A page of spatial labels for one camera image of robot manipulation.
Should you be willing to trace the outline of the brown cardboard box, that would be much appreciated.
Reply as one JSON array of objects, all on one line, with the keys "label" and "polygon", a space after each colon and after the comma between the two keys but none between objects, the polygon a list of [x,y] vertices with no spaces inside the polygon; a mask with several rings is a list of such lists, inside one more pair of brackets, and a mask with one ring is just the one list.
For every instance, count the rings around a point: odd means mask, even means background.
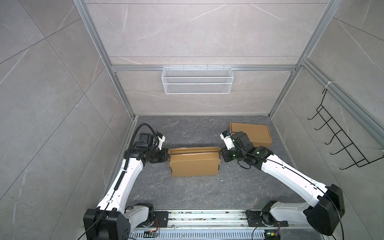
[{"label": "brown cardboard box", "polygon": [[219,174],[219,147],[170,149],[172,177],[215,176]]},{"label": "brown cardboard box", "polygon": [[255,147],[263,146],[269,148],[273,144],[270,128],[268,125],[230,123],[231,133],[244,132]]}]

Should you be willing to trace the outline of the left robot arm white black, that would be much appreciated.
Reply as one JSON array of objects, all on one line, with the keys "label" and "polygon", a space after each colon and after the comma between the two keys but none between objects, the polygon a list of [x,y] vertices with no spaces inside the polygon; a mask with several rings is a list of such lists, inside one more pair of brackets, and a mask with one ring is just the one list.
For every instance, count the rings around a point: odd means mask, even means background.
[{"label": "left robot arm white black", "polygon": [[140,134],[139,140],[128,147],[110,189],[96,208],[84,214],[84,236],[88,240],[127,240],[134,228],[155,223],[153,204],[138,203],[127,208],[126,203],[145,164],[169,159],[168,150],[163,148],[165,140],[159,132]]}]

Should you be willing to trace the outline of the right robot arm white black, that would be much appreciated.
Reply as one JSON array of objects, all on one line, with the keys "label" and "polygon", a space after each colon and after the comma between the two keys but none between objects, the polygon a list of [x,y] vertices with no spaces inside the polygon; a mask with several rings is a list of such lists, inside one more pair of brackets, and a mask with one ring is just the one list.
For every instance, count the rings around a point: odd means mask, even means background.
[{"label": "right robot arm white black", "polygon": [[334,184],[327,186],[304,175],[266,147],[255,147],[244,132],[223,131],[220,138],[226,145],[220,150],[225,162],[236,160],[246,163],[248,169],[255,167],[304,199],[301,204],[271,201],[266,213],[262,214],[266,225],[269,220],[303,223],[325,236],[333,235],[337,227],[342,227],[345,204],[341,188]]}]

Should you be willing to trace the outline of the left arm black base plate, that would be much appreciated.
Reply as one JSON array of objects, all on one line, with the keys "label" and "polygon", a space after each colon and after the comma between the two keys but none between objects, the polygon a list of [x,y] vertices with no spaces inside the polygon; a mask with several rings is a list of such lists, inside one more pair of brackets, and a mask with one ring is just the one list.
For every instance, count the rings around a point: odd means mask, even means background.
[{"label": "left arm black base plate", "polygon": [[142,224],[145,228],[165,228],[168,226],[169,212],[167,211],[154,211],[150,212],[148,219]]}]

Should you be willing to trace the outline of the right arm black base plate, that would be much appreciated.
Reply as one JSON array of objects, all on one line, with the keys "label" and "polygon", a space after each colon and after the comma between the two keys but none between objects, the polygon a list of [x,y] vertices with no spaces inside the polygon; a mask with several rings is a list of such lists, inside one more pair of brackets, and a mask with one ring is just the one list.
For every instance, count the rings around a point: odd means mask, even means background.
[{"label": "right arm black base plate", "polygon": [[246,210],[249,227],[288,227],[287,221],[277,221],[269,212]]}]

